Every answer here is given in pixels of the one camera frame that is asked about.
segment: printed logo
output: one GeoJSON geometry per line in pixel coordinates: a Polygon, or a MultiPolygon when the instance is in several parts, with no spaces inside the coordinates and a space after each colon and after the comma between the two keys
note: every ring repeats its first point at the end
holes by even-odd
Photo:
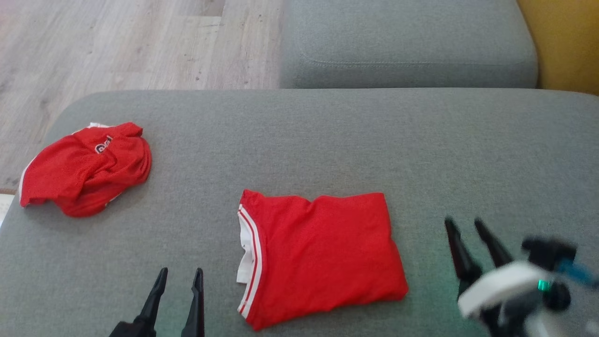
{"type": "Polygon", "coordinates": [[[101,154],[104,151],[104,149],[108,147],[108,144],[110,144],[110,142],[112,142],[112,137],[106,136],[106,142],[96,145],[96,153],[101,154]]]}

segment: sofa cushion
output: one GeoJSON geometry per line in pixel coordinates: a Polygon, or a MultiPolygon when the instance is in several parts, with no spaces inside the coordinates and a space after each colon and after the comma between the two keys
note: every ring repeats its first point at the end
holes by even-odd
{"type": "Polygon", "coordinates": [[[533,88],[515,0],[287,0],[283,88],[533,88]]]}
{"type": "MultiPolygon", "coordinates": [[[[165,266],[159,336],[179,336],[197,267],[206,335],[255,336],[237,312],[245,188],[310,200],[385,193],[410,286],[401,302],[310,315],[265,336],[483,336],[459,314],[444,217],[456,219],[485,270],[475,216],[517,258],[524,236],[554,234],[578,243],[577,260],[598,270],[598,111],[598,97],[524,89],[89,96],[59,116],[46,143],[90,121],[134,121],[152,171],[90,218],[13,203],[0,228],[0,336],[106,337],[139,313],[165,266]]],[[[566,317],[593,318],[597,296],[571,289],[566,317]]],[[[566,321],[582,335],[579,321],[566,321]]]]}

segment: laminate flooring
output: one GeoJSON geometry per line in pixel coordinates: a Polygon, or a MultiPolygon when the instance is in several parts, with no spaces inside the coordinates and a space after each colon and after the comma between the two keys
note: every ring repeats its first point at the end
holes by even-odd
{"type": "Polygon", "coordinates": [[[0,193],[86,95],[277,88],[282,2],[1,0],[0,193]]]}

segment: yellow wall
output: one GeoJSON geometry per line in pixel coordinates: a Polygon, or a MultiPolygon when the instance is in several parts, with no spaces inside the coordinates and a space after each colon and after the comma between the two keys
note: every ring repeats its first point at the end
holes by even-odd
{"type": "Polygon", "coordinates": [[[599,0],[518,0],[539,56],[539,87],[599,95],[599,0]]]}

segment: red t-shirt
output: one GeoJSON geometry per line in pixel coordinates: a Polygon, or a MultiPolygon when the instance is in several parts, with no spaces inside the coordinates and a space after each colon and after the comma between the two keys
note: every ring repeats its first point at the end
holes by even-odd
{"type": "Polygon", "coordinates": [[[309,202],[245,190],[240,203],[238,311],[255,330],[408,292],[382,193],[309,202]]]}
{"type": "Polygon", "coordinates": [[[70,216],[90,216],[127,187],[146,181],[152,153],[143,129],[92,123],[43,149],[23,171],[20,204],[53,200],[70,216]]]}

